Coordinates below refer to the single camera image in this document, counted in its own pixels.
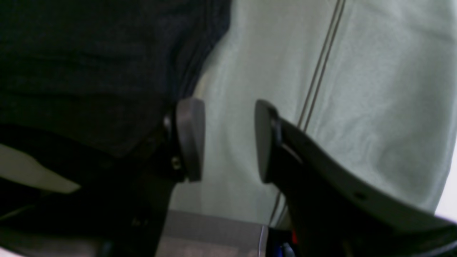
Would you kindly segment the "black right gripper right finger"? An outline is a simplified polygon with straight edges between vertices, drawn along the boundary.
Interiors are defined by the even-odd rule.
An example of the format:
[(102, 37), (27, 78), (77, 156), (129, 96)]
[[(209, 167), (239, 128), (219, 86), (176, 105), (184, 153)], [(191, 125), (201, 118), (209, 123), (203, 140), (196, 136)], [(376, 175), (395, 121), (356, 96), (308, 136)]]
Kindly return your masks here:
[(456, 223), (357, 178), (266, 100), (256, 101), (258, 172), (284, 195), (302, 257), (455, 257)]

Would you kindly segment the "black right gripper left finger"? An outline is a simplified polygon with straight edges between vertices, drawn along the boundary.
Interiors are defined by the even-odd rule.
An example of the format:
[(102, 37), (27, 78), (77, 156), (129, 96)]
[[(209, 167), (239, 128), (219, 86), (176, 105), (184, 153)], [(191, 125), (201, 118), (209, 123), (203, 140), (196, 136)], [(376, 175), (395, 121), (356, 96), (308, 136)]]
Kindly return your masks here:
[(34, 138), (70, 148), (76, 171), (96, 177), (3, 218), (1, 246), (26, 257), (150, 257), (175, 185), (201, 179), (205, 104), (196, 98), (176, 103), (161, 128), (124, 159), (50, 133), (38, 131)]

